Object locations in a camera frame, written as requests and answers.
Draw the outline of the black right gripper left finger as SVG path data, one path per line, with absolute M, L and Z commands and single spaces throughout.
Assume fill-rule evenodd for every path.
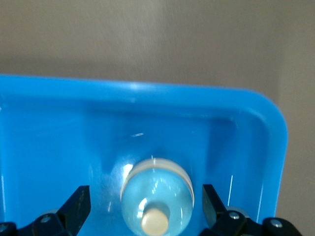
M 91 212 L 90 187 L 79 186 L 55 213 L 46 213 L 30 224 L 17 228 L 14 222 L 1 222 L 2 236 L 76 236 Z

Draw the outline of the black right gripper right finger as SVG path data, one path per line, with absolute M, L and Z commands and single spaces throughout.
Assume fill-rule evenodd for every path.
M 202 206 L 208 228 L 203 236 L 301 236 L 289 221 L 268 217 L 258 224 L 240 211 L 227 210 L 211 184 L 202 187 Z

